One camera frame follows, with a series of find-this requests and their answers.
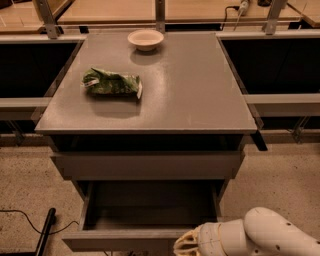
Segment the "open drawer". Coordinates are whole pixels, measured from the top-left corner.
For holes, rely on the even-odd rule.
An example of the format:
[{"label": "open drawer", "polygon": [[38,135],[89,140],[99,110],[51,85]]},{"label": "open drawer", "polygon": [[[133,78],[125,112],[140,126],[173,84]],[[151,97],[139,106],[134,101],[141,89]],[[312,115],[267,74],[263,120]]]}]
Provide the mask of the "open drawer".
[{"label": "open drawer", "polygon": [[90,182],[73,251],[166,251],[190,229],[217,221],[213,181]]}]

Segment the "desk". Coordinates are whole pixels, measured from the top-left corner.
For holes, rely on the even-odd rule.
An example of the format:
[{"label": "desk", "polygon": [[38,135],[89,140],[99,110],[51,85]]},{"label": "desk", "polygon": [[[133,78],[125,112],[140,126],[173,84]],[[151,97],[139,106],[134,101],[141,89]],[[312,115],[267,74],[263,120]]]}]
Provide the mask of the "desk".
[{"label": "desk", "polygon": [[[263,21],[267,18],[269,7],[260,7],[252,0],[248,15],[241,21]],[[171,0],[166,1],[166,21],[177,22],[222,22],[224,9],[229,5],[239,5],[237,0]],[[59,18],[61,25],[71,24],[119,24],[150,23],[155,20],[154,0],[76,0]],[[237,12],[230,10],[228,17],[236,20]],[[299,15],[291,8],[285,8],[280,20],[297,21]]]},{"label": "desk", "polygon": [[39,33],[42,27],[33,2],[13,4],[0,10],[0,34]]},{"label": "desk", "polygon": [[289,0],[288,4],[302,15],[302,18],[313,28],[320,27],[320,1],[318,0]]},{"label": "desk", "polygon": [[[36,127],[84,198],[79,231],[63,238],[76,251],[172,248],[217,214],[207,197],[222,197],[257,130],[214,33],[166,33],[152,52],[128,34],[88,35]],[[88,95],[93,66],[139,74],[141,99]]]},{"label": "desk", "polygon": [[[49,0],[53,18],[56,19],[72,0]],[[44,29],[35,1],[12,4],[0,9],[0,34],[39,34]]]}]

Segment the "cabinet top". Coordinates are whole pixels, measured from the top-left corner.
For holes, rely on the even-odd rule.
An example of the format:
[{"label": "cabinet top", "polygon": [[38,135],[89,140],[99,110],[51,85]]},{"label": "cabinet top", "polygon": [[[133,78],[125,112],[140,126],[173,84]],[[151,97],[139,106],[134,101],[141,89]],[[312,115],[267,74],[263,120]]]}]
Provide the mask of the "cabinet top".
[{"label": "cabinet top", "polygon": [[[130,32],[88,35],[39,121],[42,134],[248,134],[256,125],[213,32],[166,33],[154,51],[131,45]],[[90,96],[91,67],[138,74],[136,98]]]}]

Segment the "speckled floor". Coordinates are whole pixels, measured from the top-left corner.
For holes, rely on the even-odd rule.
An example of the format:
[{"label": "speckled floor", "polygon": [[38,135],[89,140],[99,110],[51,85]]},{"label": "speckled floor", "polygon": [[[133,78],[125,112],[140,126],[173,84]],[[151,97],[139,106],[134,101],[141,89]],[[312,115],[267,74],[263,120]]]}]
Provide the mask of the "speckled floor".
[{"label": "speckled floor", "polygon": [[[307,138],[303,144],[288,136],[270,136],[266,141],[267,152],[259,152],[252,144],[245,147],[244,162],[220,204],[224,220],[241,218],[252,207],[264,206],[320,239],[320,137]],[[25,211],[40,230],[51,207],[57,210],[53,230],[79,220],[83,202],[51,162],[46,141],[27,138],[20,147],[13,142],[0,137],[0,209]],[[63,232],[76,229],[73,224]],[[34,251],[38,238],[21,214],[0,213],[0,253]],[[45,255],[106,254],[73,253],[59,233],[50,236]]]}]

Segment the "black cable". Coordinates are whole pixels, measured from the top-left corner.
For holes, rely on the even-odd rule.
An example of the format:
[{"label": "black cable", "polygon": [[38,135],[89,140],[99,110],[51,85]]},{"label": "black cable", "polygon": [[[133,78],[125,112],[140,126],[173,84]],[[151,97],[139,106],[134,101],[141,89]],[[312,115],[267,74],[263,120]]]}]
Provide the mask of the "black cable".
[{"label": "black cable", "polygon": [[[39,234],[41,234],[41,235],[44,235],[42,232],[40,232],[39,230],[37,230],[37,229],[34,227],[34,225],[32,224],[32,222],[30,221],[28,215],[27,215],[25,212],[20,211],[20,210],[0,210],[0,212],[19,212],[19,213],[22,213],[22,214],[27,218],[29,224],[30,224],[31,227],[34,229],[34,231],[36,231],[37,233],[39,233]],[[79,223],[74,220],[74,221],[71,221],[66,227],[64,227],[64,228],[62,228],[62,229],[60,229],[60,230],[51,232],[51,233],[49,233],[49,235],[54,235],[54,234],[57,234],[57,233],[65,230],[65,229],[68,228],[72,223],[76,223],[76,224],[79,225]]]},{"label": "black cable", "polygon": [[223,30],[224,24],[225,24],[226,21],[227,21],[227,18],[228,18],[228,12],[227,12],[227,11],[228,11],[228,9],[235,9],[236,11],[238,11],[239,8],[240,8],[240,6],[238,6],[238,5],[230,5],[230,6],[227,6],[227,7],[224,9],[224,20],[223,20],[223,23],[222,23],[222,25],[221,25],[221,27],[220,27],[221,30]]}]

